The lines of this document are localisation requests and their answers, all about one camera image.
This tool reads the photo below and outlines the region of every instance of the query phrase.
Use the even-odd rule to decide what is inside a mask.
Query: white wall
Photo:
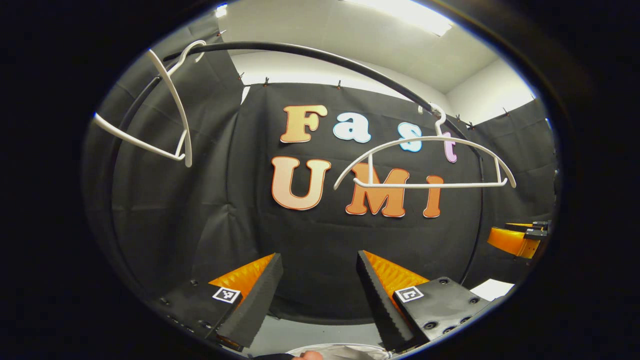
[[[263,51],[234,55],[231,56],[231,60],[234,62],[239,74],[244,72],[242,80],[246,85],[264,83],[264,78],[266,77],[269,78],[269,83],[338,85],[338,80],[341,80],[341,86],[378,92],[408,101],[407,98],[396,91],[366,76],[325,61],[300,55]],[[359,62],[406,86],[421,98],[439,105],[446,113],[451,115],[455,112],[447,97],[430,86],[385,67],[379,67],[363,61]]]
[[[489,64],[447,94],[460,120],[477,125],[532,101],[534,92],[501,59]]]

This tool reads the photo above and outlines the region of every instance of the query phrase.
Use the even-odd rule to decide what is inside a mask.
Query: hanger hook
[[[439,107],[438,105],[430,102],[429,105],[431,105],[431,107],[436,110],[437,112],[440,113],[440,119],[438,119],[438,121],[436,121],[435,127],[436,127],[436,135],[438,136],[442,136],[442,130],[440,129],[440,125],[444,124],[445,120],[447,120],[447,114],[444,113],[444,110]]]
[[[171,76],[176,70],[178,70],[179,67],[182,66],[182,64],[184,63],[184,60],[187,58],[187,54],[189,54],[189,51],[198,45],[207,45],[207,42],[204,40],[197,40],[187,45],[187,47],[185,47],[184,50],[182,50],[182,52],[180,53],[180,58],[178,59],[178,62],[169,71],[167,71],[169,76]],[[198,58],[196,58],[196,62],[200,61],[203,55],[204,53],[200,53]]]

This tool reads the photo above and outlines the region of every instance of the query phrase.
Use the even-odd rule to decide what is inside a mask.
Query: ceiling light
[[[438,36],[451,29],[451,20],[435,11],[410,0],[343,0],[369,6],[397,17],[404,22],[419,26]]]
[[[222,4],[216,8],[216,17],[222,17],[227,14],[227,4]]]

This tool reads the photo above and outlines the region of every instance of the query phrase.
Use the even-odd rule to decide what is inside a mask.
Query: black backdrop
[[[290,105],[322,104],[328,114],[319,119],[316,131],[308,131],[305,143],[282,143]],[[358,143],[334,136],[333,126],[340,113],[355,112],[369,121],[371,140]],[[281,317],[309,322],[370,322],[364,293],[355,272],[358,250],[368,250],[399,263],[427,278],[443,275],[459,279],[470,259],[479,216],[478,189],[446,189],[440,196],[441,215],[424,218],[427,190],[406,190],[402,218],[381,213],[349,215],[353,173],[340,187],[332,186],[339,174],[359,155],[383,143],[397,140],[401,122],[420,126],[422,135],[435,135],[435,118],[418,114],[417,106],[395,97],[365,90],[336,89],[330,85],[272,84],[253,85],[241,106],[233,137],[230,139],[228,193],[232,208],[255,214],[255,232],[242,231],[235,236],[238,247],[257,243],[261,254],[281,252],[284,275],[278,287],[272,311]],[[407,183],[425,183],[427,176],[438,175],[445,182],[470,183],[479,180],[476,156],[468,147],[457,146],[456,163],[449,163],[442,142],[423,142],[419,152],[394,146],[374,155],[374,167],[380,181],[393,168],[410,173]],[[292,192],[308,191],[309,159],[332,164],[326,173],[320,203],[306,211],[286,209],[271,195],[274,156],[300,160],[294,171]],[[232,218],[232,223],[244,219]],[[212,233],[224,233],[222,222]],[[211,259],[200,252],[202,262]],[[208,266],[211,272],[215,266]]]
[[[195,40],[221,42],[213,16],[202,17],[153,47],[158,57],[180,51]],[[191,275],[191,264],[202,229],[219,216],[224,199],[225,135],[240,106],[243,84],[228,53],[211,52],[195,62],[190,56],[173,75],[187,114],[194,166],[169,160],[123,142],[113,172],[113,190],[105,194],[106,170],[115,137],[95,124],[86,134],[83,151],[83,193],[87,217],[97,240],[116,268],[127,269],[145,297],[159,297]],[[157,74],[142,56],[124,72],[97,112],[118,126],[134,98]],[[173,153],[182,122],[168,88],[162,82],[147,97],[127,133]],[[116,234],[110,234],[109,212]],[[222,239],[220,252],[228,252]],[[238,261],[253,260],[244,252]]]
[[[519,258],[486,242],[491,227],[506,222],[531,223],[551,220],[554,210],[554,172],[559,167],[547,114],[540,100],[513,109],[482,122],[468,137],[504,160],[516,179],[516,188],[508,184],[487,188],[479,241],[463,285],[473,288],[488,278],[515,283],[528,272],[531,259]],[[493,159],[482,152],[485,181],[494,181]],[[538,256],[546,244],[540,246]]]
[[[194,40],[219,42],[217,34],[215,19],[203,17],[158,43],[154,51],[162,57]],[[516,282],[526,271],[523,259],[491,247],[486,238],[490,227],[500,222],[550,217],[552,183],[545,174],[556,165],[549,163],[553,143],[537,102],[473,130],[450,118],[471,140],[494,150],[511,167],[519,184],[516,190],[444,189],[437,218],[422,216],[427,190],[406,190],[403,218],[371,212],[355,216],[344,210],[353,195],[353,174],[337,191],[332,189],[342,169],[366,150],[397,140],[401,122],[420,126],[423,136],[435,135],[432,115],[421,115],[414,103],[396,97],[299,83],[253,85],[240,106],[243,86],[228,53],[207,53],[198,63],[195,58],[189,57],[173,76],[191,129],[191,168],[124,143],[115,163],[108,209],[109,195],[101,188],[108,181],[108,149],[115,140],[95,125],[86,137],[88,218],[103,250],[141,285],[146,299],[164,295],[191,276],[214,279],[280,252],[285,272],[271,306],[273,314],[312,323],[366,323],[372,320],[354,270],[358,250],[371,251],[427,278],[463,281],[468,288],[489,277]],[[99,113],[117,126],[154,74],[146,58],[134,62]],[[311,141],[280,142],[287,123],[284,108],[306,104],[328,109],[319,128],[309,131]],[[345,141],[333,134],[337,115],[345,112],[368,119],[369,142]],[[149,95],[127,129],[168,150],[180,131],[177,107],[164,85]],[[445,125],[443,131],[451,130]],[[393,168],[402,168],[410,173],[407,183],[425,183],[431,175],[446,183],[479,182],[476,155],[464,145],[454,149],[456,163],[446,160],[442,142],[423,142],[419,152],[399,146],[385,149],[375,155],[374,163],[381,181]],[[296,211],[274,201],[274,156],[300,160],[291,184],[298,195],[308,190],[306,161],[331,162],[316,207]],[[493,181],[493,161],[486,154],[483,158],[485,181]],[[482,204],[481,191],[485,192]],[[113,236],[108,236],[109,216],[116,229]]]

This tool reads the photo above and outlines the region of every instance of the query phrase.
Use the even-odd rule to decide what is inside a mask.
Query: purple letter
[[[450,132],[446,132],[446,133],[443,133],[442,136],[451,137],[451,134]],[[458,159],[458,156],[453,153],[453,147],[455,145],[456,145],[456,142],[448,142],[448,141],[444,142],[444,153],[447,156],[447,160],[449,160],[450,163],[455,163],[456,160]]]

